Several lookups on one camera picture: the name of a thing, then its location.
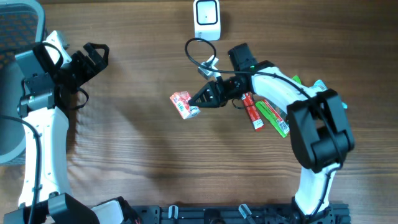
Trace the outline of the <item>red stick sachet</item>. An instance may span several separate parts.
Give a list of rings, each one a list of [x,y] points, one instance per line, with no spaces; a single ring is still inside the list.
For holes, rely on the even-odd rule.
[[[264,127],[264,123],[254,105],[254,101],[249,93],[245,93],[241,98],[244,109],[253,125],[255,131],[260,131]]]

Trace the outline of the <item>red tissue pack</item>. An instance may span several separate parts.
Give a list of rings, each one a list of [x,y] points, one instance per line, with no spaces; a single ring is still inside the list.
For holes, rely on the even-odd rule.
[[[201,111],[197,106],[190,106],[188,101],[191,96],[188,91],[175,92],[170,96],[171,102],[176,107],[183,119],[190,119],[198,115]]]

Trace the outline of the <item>green snack bag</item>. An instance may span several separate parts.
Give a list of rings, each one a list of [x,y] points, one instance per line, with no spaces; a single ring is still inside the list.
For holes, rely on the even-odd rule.
[[[300,92],[294,88],[297,82],[290,78],[287,80],[293,82],[293,85],[265,75],[255,75],[252,78],[255,94],[262,97],[261,100],[256,100],[254,105],[283,138],[290,132],[287,106],[300,99]]]

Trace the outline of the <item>mint green wipes pack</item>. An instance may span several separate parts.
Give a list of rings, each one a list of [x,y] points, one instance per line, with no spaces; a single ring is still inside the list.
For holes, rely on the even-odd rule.
[[[322,80],[317,80],[313,86],[311,86],[311,89],[315,91],[326,91],[328,88]]]

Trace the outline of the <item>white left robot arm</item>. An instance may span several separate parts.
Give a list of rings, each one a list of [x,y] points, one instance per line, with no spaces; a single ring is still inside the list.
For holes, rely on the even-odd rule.
[[[89,208],[70,193],[66,165],[69,96],[108,66],[109,47],[87,43],[68,55],[50,42],[16,50],[25,79],[15,121],[25,129],[25,183],[19,208],[4,223],[137,223],[140,218],[122,197]]]

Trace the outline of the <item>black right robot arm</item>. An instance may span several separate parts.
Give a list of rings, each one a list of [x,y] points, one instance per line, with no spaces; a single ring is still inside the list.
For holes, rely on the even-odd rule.
[[[247,44],[228,52],[233,70],[223,79],[223,70],[214,67],[216,57],[206,62],[188,59],[209,81],[188,103],[199,108],[219,108],[247,92],[259,95],[287,115],[292,150],[302,166],[294,205],[301,219],[314,222],[329,207],[328,194],[335,174],[343,168],[354,149],[354,137],[343,102],[335,90],[314,90],[284,75],[272,62],[258,62]]]

